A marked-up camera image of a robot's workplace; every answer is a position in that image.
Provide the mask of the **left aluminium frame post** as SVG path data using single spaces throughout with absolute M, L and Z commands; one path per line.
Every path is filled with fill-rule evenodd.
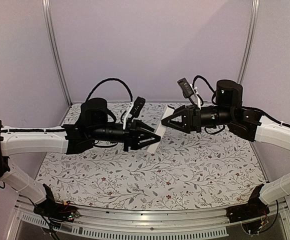
M 42 9 L 43 9 L 43 15 L 44 15 L 44 20 L 45 20 L 45 25 L 46 25 L 46 30 L 47 30 L 47 36 L 49 39 L 49 44 L 51 48 L 51 53 L 57 73 L 57 77 L 60 83 L 60 87 L 65 99 L 65 102 L 67 105 L 70 107 L 73 103 L 70 97 L 70 91 L 65 79 L 65 74 L 63 71 L 63 66 L 57 46 L 57 40 L 56 40 L 56 35 L 55 35 L 55 29 L 54 29 L 54 24 L 53 24 L 53 17 L 52 17 L 52 9 L 51 9 L 51 1 L 50 0 L 42 0 Z

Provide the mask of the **front aluminium rail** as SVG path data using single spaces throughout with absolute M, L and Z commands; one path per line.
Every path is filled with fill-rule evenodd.
M 284 200 L 269 214 L 231 222 L 225 206 L 187 210 L 126 210 L 79 206 L 73 222 L 51 224 L 20 196 L 9 240 L 290 240 L 290 210 Z

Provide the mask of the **white remote control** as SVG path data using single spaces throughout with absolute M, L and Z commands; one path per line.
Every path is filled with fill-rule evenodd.
M 174 113 L 175 109 L 172 107 L 172 106 L 169 106 L 169 105 L 166 105 L 165 107 L 165 110 L 164 110 L 164 113 L 162 114 L 161 116 L 161 119 L 160 119 L 160 122 L 155 130 L 155 134 L 160 136 L 160 140 L 154 144 L 151 144 L 148 148 L 147 148 L 147 152 L 150 153 L 150 154 L 154 154 L 155 151 L 157 150 L 166 130 L 167 130 L 167 127 L 164 126 L 162 124 L 162 120 L 171 116 L 173 113 Z

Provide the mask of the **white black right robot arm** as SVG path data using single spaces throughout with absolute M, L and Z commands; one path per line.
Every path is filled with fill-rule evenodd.
M 267 143 L 290 150 L 290 124 L 278 121 L 255 107 L 243 106 L 243 87 L 235 81 L 221 79 L 216 83 L 211 106 L 183 105 L 161 124 L 184 133 L 200 133 L 202 128 L 227 126 L 234 135 L 250 141 Z M 290 195 L 290 173 L 277 180 L 257 186 L 247 194 L 248 202 L 243 213 L 254 218 L 263 205 Z

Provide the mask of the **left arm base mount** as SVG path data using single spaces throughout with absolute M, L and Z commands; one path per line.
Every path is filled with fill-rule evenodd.
M 35 214 L 60 222 L 73 222 L 80 216 L 78 208 L 71 205 L 70 200 L 63 203 L 56 202 L 51 188 L 46 184 L 42 186 L 46 192 L 46 199 L 41 203 L 34 204 L 33 212 Z

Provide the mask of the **aluminium frame post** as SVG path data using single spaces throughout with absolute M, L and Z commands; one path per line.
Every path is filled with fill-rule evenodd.
M 247 38 L 244 47 L 243 57 L 238 72 L 237 83 L 242 85 L 248 68 L 249 58 L 252 51 L 253 41 L 257 28 L 258 13 L 260 8 L 260 0 L 252 0 L 250 20 L 247 31 Z
M 65 102 L 67 105 L 70 107 L 73 103 L 70 97 L 70 91 L 65 79 L 65 74 L 63 71 L 63 66 L 57 46 L 57 40 L 56 40 L 56 35 L 55 35 L 55 29 L 54 29 L 54 24 L 53 24 L 53 17 L 52 17 L 52 9 L 51 9 L 51 1 L 50 0 L 42 0 L 42 9 L 43 9 L 43 15 L 44 15 L 44 20 L 45 20 L 45 25 L 46 25 L 46 30 L 47 30 L 47 36 L 49 39 L 49 44 L 51 48 L 51 53 L 57 73 L 57 77 L 60 83 L 60 87 L 65 99 Z

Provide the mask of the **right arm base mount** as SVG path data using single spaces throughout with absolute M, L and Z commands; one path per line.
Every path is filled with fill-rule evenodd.
M 226 216 L 230 223 L 250 220 L 270 213 L 268 203 L 263 203 L 259 198 L 263 186 L 262 183 L 253 189 L 248 189 L 239 197 L 241 204 L 226 208 Z

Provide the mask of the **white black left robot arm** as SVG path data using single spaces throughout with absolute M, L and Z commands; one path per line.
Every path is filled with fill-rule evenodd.
M 0 120 L 0 181 L 29 198 L 48 216 L 59 213 L 51 189 L 38 183 L 16 165 L 8 163 L 11 155 L 26 153 L 58 153 L 75 155 L 95 146 L 97 141 L 122 143 L 123 151 L 139 150 L 156 144 L 161 137 L 149 125 L 138 120 L 145 99 L 138 97 L 127 110 L 131 117 L 117 123 L 104 98 L 87 100 L 80 106 L 74 124 L 51 128 L 13 128 Z

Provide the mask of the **right aluminium frame post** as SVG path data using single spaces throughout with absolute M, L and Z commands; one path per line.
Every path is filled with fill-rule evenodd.
M 247 31 L 247 38 L 244 47 L 243 57 L 238 72 L 237 83 L 242 85 L 248 68 L 249 58 L 252 51 L 253 41 L 257 28 L 258 13 L 260 8 L 260 0 L 252 0 L 250 20 Z

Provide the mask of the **floral patterned table mat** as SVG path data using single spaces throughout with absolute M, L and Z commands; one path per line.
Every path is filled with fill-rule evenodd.
M 106 142 L 77 155 L 48 153 L 36 180 L 60 202 L 150 211 L 236 205 L 267 178 L 251 144 L 228 130 L 168 128 L 153 153 Z

